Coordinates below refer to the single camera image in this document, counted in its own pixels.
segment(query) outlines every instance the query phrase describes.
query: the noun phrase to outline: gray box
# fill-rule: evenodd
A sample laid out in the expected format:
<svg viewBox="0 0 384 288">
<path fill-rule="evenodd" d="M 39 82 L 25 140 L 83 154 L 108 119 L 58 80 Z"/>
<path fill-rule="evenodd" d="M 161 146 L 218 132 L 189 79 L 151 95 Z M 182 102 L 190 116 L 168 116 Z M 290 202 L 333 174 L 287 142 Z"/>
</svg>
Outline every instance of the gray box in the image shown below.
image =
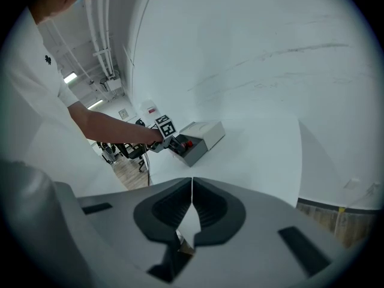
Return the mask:
<svg viewBox="0 0 384 288">
<path fill-rule="evenodd" d="M 220 121 L 206 121 L 192 122 L 180 130 L 180 134 L 203 139 L 207 149 L 210 151 L 226 135 L 226 132 Z"/>
<path fill-rule="evenodd" d="M 193 143 L 193 146 L 182 155 L 173 153 L 189 167 L 192 167 L 208 151 L 208 148 L 206 147 L 203 139 L 179 134 L 176 137 L 176 140 L 178 140 L 180 143 L 185 143 L 187 141 L 192 141 Z"/>
</svg>

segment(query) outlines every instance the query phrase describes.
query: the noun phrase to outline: wooden floor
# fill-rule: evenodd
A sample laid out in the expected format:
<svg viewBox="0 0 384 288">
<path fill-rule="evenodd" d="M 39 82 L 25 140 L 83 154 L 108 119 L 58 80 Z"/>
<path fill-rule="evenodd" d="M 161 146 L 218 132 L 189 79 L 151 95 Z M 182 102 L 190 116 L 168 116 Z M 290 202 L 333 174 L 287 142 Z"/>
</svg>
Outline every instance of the wooden floor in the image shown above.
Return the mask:
<svg viewBox="0 0 384 288">
<path fill-rule="evenodd" d="M 346 248 L 368 237 L 376 220 L 375 214 L 339 213 L 303 203 L 296 208 L 333 233 Z"/>
<path fill-rule="evenodd" d="M 131 160 L 119 155 L 116 163 L 112 165 L 117 177 L 128 190 L 148 186 L 148 171 L 146 166 L 143 166 L 143 172 L 140 173 L 139 162 L 139 159 Z M 376 216 L 372 214 L 350 214 L 347 212 L 339 214 L 336 210 L 303 203 L 298 203 L 296 208 L 332 232 L 346 248 L 366 238 L 376 219 Z"/>
<path fill-rule="evenodd" d="M 116 163 L 112 165 L 115 174 L 128 190 L 147 187 L 148 171 L 146 166 L 139 172 L 139 159 L 127 159 L 124 156 L 117 156 Z"/>
</svg>

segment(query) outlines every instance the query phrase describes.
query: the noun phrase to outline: man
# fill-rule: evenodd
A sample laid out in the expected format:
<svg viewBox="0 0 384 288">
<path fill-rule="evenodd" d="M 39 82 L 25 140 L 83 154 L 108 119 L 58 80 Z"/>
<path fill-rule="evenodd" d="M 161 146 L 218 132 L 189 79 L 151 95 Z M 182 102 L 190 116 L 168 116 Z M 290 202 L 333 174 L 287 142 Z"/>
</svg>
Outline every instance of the man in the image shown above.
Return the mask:
<svg viewBox="0 0 384 288">
<path fill-rule="evenodd" d="M 69 184 L 76 196 L 126 190 L 87 139 L 110 143 L 163 140 L 158 130 L 128 124 L 83 106 L 57 71 L 37 25 L 77 0 L 34 0 L 4 45 L 1 59 L 1 157 L 45 171 Z"/>
</svg>

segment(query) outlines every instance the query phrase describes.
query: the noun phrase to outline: white curved backdrop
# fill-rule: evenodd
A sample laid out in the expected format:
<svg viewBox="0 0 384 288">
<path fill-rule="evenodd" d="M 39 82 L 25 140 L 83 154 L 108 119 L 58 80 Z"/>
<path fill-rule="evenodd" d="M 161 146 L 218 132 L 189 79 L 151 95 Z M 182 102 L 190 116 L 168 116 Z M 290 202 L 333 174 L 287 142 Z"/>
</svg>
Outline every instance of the white curved backdrop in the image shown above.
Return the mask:
<svg viewBox="0 0 384 288">
<path fill-rule="evenodd" d="M 124 88 L 137 110 L 151 99 L 178 128 L 294 116 L 301 197 L 347 206 L 382 182 L 383 61 L 349 0 L 112 0 L 111 7 Z M 360 184 L 345 189 L 351 178 Z M 353 207 L 379 208 L 381 195 Z"/>
</svg>

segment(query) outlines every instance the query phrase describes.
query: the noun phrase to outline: hand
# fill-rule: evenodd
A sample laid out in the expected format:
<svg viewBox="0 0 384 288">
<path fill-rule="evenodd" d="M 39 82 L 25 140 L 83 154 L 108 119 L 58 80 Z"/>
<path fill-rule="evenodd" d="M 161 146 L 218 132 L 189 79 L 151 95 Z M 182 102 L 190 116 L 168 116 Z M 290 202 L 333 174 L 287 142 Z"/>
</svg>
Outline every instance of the hand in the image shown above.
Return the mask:
<svg viewBox="0 0 384 288">
<path fill-rule="evenodd" d="M 161 135 L 158 129 L 148 129 L 148 130 L 149 130 L 148 138 L 146 139 L 146 142 L 144 142 L 148 146 L 151 146 L 155 142 L 162 142 L 164 140 L 163 136 Z"/>
</svg>

